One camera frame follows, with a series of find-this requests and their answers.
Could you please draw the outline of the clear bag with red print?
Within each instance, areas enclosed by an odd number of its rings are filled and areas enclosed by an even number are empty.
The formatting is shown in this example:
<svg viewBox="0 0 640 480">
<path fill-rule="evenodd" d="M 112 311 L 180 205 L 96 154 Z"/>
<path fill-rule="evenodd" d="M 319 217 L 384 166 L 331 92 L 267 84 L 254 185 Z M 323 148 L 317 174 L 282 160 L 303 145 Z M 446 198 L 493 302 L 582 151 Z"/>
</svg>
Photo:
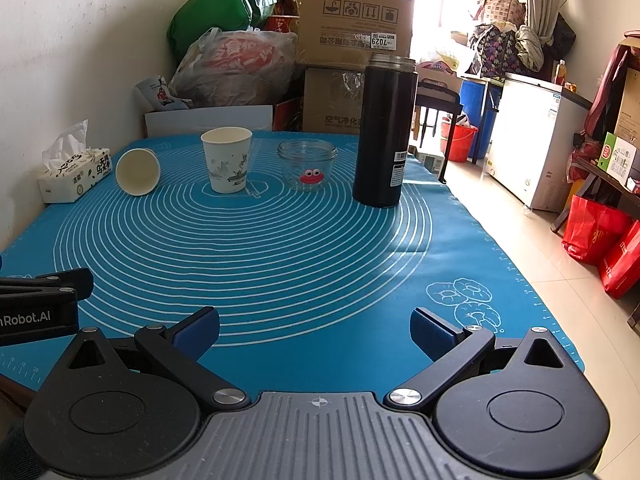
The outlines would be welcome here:
<svg viewBox="0 0 640 480">
<path fill-rule="evenodd" d="M 195 107 L 276 104 L 288 92 L 297 35 L 212 27 L 186 51 L 168 88 Z"/>
</svg>

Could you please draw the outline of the paper cup lying sideways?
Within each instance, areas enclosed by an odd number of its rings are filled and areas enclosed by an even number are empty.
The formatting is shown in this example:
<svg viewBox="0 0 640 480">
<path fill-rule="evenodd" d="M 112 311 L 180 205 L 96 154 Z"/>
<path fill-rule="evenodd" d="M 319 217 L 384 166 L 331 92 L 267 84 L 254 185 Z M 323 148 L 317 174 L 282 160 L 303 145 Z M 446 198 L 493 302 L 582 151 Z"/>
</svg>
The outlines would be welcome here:
<svg viewBox="0 0 640 480">
<path fill-rule="evenodd" d="M 160 182 L 160 162 L 148 148 L 132 148 L 119 157 L 115 177 L 122 192 L 134 197 L 145 196 Z"/>
</svg>

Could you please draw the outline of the patterned fabric bags pile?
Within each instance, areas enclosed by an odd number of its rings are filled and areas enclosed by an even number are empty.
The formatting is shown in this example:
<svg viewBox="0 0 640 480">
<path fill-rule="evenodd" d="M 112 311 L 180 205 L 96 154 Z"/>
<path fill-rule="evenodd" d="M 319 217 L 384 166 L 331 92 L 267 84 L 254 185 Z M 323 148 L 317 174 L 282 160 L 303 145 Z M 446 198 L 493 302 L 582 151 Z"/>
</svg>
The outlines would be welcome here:
<svg viewBox="0 0 640 480">
<path fill-rule="evenodd" d="M 544 65 L 541 50 L 525 27 L 526 4 L 520 0 L 476 0 L 473 30 L 466 44 L 473 51 L 470 74 L 504 79 L 514 73 L 533 76 Z"/>
</svg>

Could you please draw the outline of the glass jar with red sticker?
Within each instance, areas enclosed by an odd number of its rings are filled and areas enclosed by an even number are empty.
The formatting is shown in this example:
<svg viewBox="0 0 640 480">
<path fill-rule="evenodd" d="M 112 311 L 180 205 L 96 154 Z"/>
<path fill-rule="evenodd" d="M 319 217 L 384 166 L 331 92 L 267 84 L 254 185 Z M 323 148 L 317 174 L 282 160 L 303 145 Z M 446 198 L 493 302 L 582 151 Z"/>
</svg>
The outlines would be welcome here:
<svg viewBox="0 0 640 480">
<path fill-rule="evenodd" d="M 329 183 L 337 148 L 328 141 L 294 139 L 277 149 L 284 182 L 293 190 L 318 191 Z"/>
</svg>

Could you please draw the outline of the white tissue pack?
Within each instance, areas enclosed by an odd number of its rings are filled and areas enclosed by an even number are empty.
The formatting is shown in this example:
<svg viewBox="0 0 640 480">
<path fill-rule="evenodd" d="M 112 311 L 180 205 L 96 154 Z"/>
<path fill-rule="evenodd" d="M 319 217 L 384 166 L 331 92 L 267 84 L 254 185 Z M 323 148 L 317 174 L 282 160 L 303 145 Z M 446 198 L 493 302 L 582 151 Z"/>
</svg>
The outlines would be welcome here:
<svg viewBox="0 0 640 480">
<path fill-rule="evenodd" d="M 75 203 L 112 171 L 108 148 L 90 148 L 88 120 L 67 128 L 42 152 L 38 176 L 43 203 Z"/>
</svg>

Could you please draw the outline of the red gift bag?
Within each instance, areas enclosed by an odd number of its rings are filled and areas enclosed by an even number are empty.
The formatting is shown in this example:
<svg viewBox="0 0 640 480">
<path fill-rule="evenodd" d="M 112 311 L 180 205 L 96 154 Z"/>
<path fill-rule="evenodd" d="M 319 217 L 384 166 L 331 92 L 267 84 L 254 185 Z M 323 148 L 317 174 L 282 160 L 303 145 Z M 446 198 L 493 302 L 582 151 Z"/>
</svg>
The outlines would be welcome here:
<svg viewBox="0 0 640 480">
<path fill-rule="evenodd" d="M 596 266 L 631 226 L 629 214 L 574 195 L 562 245 L 575 260 Z"/>
</svg>

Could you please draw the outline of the large upper cardboard box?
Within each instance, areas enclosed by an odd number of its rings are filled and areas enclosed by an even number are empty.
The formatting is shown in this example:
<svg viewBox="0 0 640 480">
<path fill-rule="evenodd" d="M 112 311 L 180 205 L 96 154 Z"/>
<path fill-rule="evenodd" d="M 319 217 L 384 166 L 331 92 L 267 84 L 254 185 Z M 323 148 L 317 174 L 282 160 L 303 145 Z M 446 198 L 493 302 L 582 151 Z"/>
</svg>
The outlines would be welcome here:
<svg viewBox="0 0 640 480">
<path fill-rule="evenodd" d="M 414 0 L 300 0 L 297 61 L 361 70 L 373 52 L 407 56 Z"/>
</svg>

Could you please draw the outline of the blue water barrel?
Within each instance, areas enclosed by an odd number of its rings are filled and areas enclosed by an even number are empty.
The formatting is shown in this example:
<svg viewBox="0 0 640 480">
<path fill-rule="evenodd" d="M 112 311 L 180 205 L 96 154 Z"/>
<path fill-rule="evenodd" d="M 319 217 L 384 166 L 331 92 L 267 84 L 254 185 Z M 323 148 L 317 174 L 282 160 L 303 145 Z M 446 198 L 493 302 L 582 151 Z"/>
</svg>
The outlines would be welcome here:
<svg viewBox="0 0 640 480">
<path fill-rule="evenodd" d="M 459 94 L 463 111 L 471 125 L 477 128 L 468 157 L 483 160 L 498 114 L 502 84 L 485 78 L 464 78 Z"/>
</svg>

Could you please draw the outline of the red plastic bucket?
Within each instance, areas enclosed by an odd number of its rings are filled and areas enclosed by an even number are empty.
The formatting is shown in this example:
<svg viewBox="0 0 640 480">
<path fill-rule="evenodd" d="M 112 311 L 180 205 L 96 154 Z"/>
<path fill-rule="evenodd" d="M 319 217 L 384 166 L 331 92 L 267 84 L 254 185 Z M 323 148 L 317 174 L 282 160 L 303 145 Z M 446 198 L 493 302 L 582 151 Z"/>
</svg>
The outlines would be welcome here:
<svg viewBox="0 0 640 480">
<path fill-rule="evenodd" d="M 450 120 L 445 117 L 440 122 L 440 151 L 442 153 L 446 152 L 449 130 Z M 468 159 L 476 134 L 477 128 L 475 126 L 456 125 L 454 127 L 454 135 L 452 136 L 448 157 L 450 162 L 465 162 Z"/>
</svg>

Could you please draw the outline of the green bag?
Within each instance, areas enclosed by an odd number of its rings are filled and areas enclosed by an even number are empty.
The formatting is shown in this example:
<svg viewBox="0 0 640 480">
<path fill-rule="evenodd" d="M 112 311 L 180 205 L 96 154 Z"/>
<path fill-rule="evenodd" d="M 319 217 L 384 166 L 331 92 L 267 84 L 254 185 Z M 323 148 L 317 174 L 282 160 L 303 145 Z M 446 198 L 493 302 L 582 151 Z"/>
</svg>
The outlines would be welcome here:
<svg viewBox="0 0 640 480">
<path fill-rule="evenodd" d="M 209 29 L 223 32 L 260 27 L 270 17 L 277 0 L 188 0 L 172 18 L 167 40 L 179 63 L 194 41 Z"/>
</svg>

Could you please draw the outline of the blue silicone baking mat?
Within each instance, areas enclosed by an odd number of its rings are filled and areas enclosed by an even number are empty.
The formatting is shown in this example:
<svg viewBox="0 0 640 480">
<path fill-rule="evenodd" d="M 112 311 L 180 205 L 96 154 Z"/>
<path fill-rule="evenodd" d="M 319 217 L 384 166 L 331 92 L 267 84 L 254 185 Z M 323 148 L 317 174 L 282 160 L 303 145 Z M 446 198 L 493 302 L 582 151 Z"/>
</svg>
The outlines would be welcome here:
<svg viewBox="0 0 640 480">
<path fill-rule="evenodd" d="M 352 198 L 357 143 L 333 139 L 328 183 L 290 188 L 277 133 L 258 132 L 242 192 L 210 187 L 197 136 L 149 140 L 156 190 L 132 197 L 113 178 L 50 206 L 2 254 L 6 276 L 85 266 L 82 325 L 109 337 L 215 308 L 220 333 L 201 362 L 250 394 L 384 394 L 423 370 L 409 320 L 422 307 L 504 338 L 548 328 L 572 343 L 516 265 L 446 188 L 409 159 L 398 206 Z"/>
</svg>

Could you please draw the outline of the white chest freezer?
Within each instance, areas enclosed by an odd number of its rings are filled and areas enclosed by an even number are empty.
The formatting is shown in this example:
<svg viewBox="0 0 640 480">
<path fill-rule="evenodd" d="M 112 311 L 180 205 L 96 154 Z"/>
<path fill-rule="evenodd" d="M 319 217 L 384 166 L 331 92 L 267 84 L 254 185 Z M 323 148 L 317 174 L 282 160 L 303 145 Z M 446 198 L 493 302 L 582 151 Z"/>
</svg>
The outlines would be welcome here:
<svg viewBox="0 0 640 480">
<path fill-rule="evenodd" d="M 570 185 L 574 135 L 591 102 L 548 81 L 509 74 L 485 157 L 485 171 L 529 209 L 560 212 Z"/>
</svg>

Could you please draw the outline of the green white carton box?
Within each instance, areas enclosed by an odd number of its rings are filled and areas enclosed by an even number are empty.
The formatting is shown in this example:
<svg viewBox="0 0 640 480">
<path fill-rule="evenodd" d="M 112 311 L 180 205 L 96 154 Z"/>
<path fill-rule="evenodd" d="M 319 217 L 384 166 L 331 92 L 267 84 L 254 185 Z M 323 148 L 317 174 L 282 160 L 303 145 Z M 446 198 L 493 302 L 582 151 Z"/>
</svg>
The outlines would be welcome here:
<svg viewBox="0 0 640 480">
<path fill-rule="evenodd" d="M 598 167 L 626 188 L 629 179 L 639 180 L 639 150 L 608 132 L 603 141 Z"/>
</svg>

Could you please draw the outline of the printed paper cup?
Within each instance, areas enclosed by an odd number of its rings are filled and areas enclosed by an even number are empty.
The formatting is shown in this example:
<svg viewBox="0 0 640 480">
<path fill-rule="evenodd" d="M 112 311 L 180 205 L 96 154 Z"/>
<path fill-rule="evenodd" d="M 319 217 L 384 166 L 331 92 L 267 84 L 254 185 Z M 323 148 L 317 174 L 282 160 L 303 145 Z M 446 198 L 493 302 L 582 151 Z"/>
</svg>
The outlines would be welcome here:
<svg viewBox="0 0 640 480">
<path fill-rule="evenodd" d="M 244 190 L 252 136 L 250 130 L 241 127 L 221 127 L 201 135 L 209 182 L 215 193 Z"/>
</svg>

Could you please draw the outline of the lower cardboard box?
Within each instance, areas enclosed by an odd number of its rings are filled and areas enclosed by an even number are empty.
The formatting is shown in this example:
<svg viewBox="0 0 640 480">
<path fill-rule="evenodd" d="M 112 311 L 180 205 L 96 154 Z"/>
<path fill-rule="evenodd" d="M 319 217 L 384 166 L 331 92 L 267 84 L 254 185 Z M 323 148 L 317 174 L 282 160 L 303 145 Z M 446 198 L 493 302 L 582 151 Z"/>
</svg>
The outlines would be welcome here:
<svg viewBox="0 0 640 480">
<path fill-rule="evenodd" d="M 364 73 L 307 67 L 303 96 L 303 130 L 360 133 Z"/>
</svg>

